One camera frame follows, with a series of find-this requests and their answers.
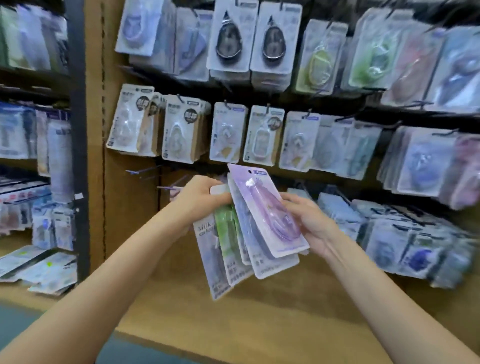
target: purple blister pack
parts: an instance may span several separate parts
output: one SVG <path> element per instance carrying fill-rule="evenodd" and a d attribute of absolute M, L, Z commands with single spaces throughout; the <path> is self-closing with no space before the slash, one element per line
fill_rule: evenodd
<path fill-rule="evenodd" d="M 228 168 L 275 258 L 310 248 L 266 170 L 236 164 Z"/>

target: person's left hand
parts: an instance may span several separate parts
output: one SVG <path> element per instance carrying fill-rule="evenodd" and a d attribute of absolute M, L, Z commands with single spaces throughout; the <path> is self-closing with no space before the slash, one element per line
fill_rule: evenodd
<path fill-rule="evenodd" d="M 181 216 L 185 226 L 190 226 L 217 208 L 232 203 L 230 193 L 210 194 L 210 188 L 219 184 L 223 183 L 206 176 L 194 176 L 167 208 Z"/>

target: wooden display rack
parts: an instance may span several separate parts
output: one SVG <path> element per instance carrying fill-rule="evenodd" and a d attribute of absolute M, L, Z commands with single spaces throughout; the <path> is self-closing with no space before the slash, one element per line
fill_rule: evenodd
<path fill-rule="evenodd" d="M 97 268 L 158 209 L 157 181 L 126 170 L 155 166 L 148 158 L 105 149 L 120 88 L 139 83 L 119 65 L 114 50 L 123 1 L 85 0 L 86 105 L 91 269 Z M 168 93 L 168 84 L 159 89 Z M 162 184 L 178 179 L 163 171 Z M 479 221 L 480 207 L 459 216 Z M 302 257 L 299 266 L 265 280 L 249 279 L 219 302 L 210 297 L 195 236 L 189 233 L 161 260 L 120 322 L 130 340 L 205 363 L 388 363 L 389 358 L 324 261 Z M 480 353 L 480 276 L 458 290 L 401 287 Z"/>

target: person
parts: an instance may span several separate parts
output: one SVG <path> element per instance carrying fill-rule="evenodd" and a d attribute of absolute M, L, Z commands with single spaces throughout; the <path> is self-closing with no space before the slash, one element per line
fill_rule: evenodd
<path fill-rule="evenodd" d="M 230 194 L 195 176 L 177 199 L 133 234 L 89 278 L 42 315 L 1 353 L 1 364 L 91 364 L 153 273 L 162 255 Z M 413 302 L 318 206 L 282 194 L 311 251 L 324 258 L 395 364 L 479 364 L 460 340 Z"/>

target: blue floor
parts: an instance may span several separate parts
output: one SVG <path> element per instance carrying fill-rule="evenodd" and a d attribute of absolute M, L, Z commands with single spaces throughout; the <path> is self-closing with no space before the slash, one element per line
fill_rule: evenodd
<path fill-rule="evenodd" d="M 0 304 L 0 350 L 29 327 L 40 314 Z M 194 364 L 154 349 L 110 338 L 100 353 L 97 364 Z"/>

